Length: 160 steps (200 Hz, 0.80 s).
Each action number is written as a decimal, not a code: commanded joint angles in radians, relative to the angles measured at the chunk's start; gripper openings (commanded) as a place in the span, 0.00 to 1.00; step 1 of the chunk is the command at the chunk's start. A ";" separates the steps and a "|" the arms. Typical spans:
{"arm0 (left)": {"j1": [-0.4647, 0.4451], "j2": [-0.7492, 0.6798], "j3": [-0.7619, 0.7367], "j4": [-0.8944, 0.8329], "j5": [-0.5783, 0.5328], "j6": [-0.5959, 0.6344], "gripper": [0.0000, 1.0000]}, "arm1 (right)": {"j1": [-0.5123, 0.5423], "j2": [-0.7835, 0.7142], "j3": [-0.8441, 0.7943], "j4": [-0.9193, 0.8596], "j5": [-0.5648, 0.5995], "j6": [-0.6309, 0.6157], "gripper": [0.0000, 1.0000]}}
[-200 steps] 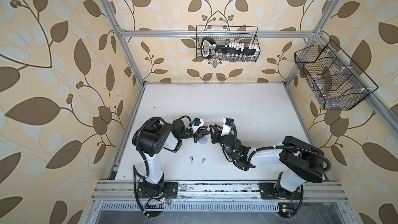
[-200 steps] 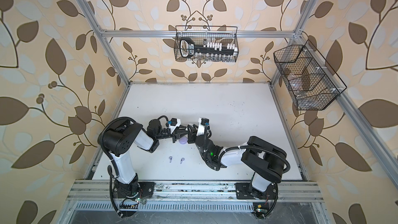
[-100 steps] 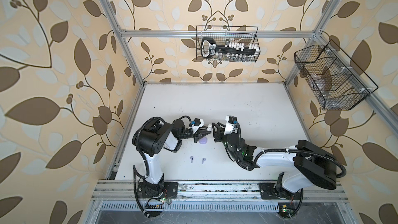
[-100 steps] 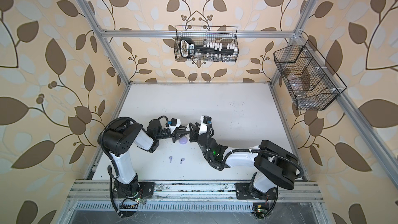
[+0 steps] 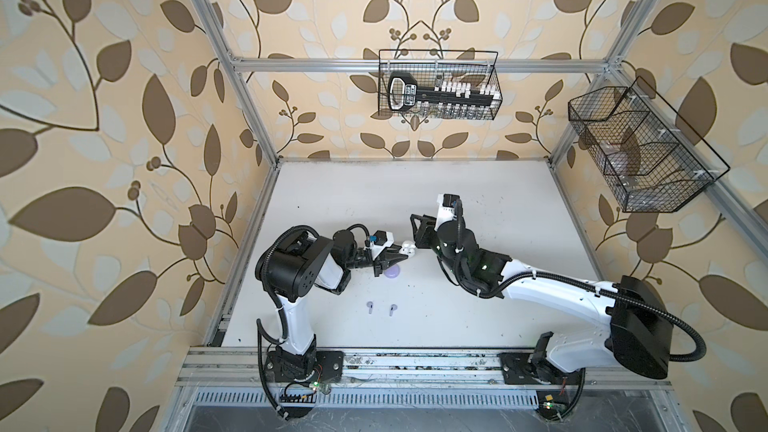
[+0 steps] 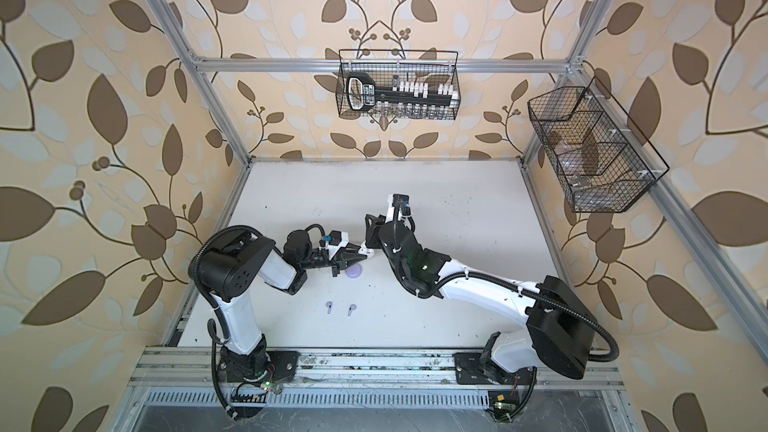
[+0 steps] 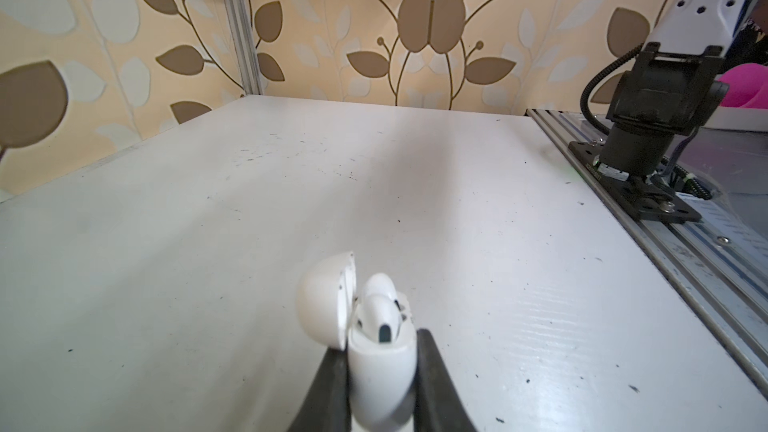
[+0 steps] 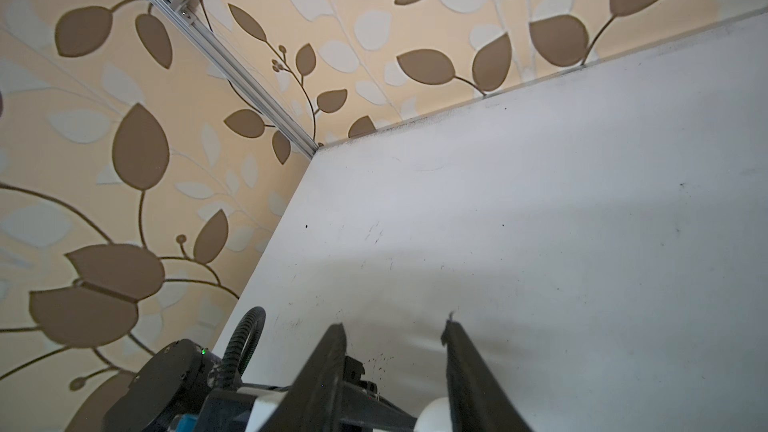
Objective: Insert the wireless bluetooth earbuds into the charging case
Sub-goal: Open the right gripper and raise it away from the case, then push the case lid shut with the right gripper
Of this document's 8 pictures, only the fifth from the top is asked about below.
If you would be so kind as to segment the purple earbud charging case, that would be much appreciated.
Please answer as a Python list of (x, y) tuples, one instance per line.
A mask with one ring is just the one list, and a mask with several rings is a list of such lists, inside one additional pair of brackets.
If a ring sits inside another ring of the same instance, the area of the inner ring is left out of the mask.
[(384, 271), (384, 275), (390, 279), (397, 278), (400, 275), (400, 273), (401, 273), (401, 269), (398, 265), (394, 265)]

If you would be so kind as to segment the white earbud charging case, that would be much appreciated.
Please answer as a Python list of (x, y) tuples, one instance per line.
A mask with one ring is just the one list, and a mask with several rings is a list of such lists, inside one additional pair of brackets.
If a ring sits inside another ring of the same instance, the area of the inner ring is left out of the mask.
[(413, 241), (404, 241), (400, 247), (400, 254), (407, 255), (409, 257), (416, 253), (417, 247)]

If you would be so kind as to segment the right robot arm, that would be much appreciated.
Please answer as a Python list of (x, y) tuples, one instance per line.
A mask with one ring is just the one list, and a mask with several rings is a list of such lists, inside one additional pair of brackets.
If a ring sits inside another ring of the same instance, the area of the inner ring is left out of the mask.
[(481, 248), (460, 219), (413, 214), (410, 223), (416, 247), (431, 250), (444, 275), (463, 291), (484, 300), (540, 304), (587, 324), (585, 330), (539, 336), (526, 368), (542, 381), (615, 366), (661, 380), (670, 364), (696, 362), (707, 353), (702, 335), (670, 313), (641, 280), (589, 281), (535, 268)]

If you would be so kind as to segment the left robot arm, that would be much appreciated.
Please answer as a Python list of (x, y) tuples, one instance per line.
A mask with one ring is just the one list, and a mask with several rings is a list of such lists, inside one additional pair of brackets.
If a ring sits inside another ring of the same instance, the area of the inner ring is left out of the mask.
[(352, 272), (370, 269), (376, 277), (415, 255), (416, 245), (395, 241), (389, 231), (370, 231), (356, 223), (321, 235), (309, 225), (283, 232), (258, 259), (255, 278), (274, 305), (279, 333), (267, 332), (256, 320), (262, 341), (278, 354), (296, 360), (310, 358), (316, 350), (316, 334), (310, 324), (305, 297), (318, 288), (334, 295), (345, 291)]

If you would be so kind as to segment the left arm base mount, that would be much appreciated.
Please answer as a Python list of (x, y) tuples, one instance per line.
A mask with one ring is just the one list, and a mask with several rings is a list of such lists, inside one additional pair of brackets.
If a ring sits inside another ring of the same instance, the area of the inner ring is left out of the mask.
[(277, 415), (284, 420), (307, 415), (341, 380), (344, 358), (340, 350), (317, 351), (312, 347), (304, 355), (280, 348), (268, 351), (260, 369), (264, 373), (262, 387)]

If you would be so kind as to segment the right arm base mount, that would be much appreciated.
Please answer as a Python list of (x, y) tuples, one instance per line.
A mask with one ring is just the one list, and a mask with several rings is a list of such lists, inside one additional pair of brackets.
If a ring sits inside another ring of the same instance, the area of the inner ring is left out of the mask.
[(498, 358), (505, 385), (544, 387), (536, 392), (541, 419), (563, 422), (573, 414), (584, 392), (584, 369), (562, 372), (539, 353), (505, 352)]

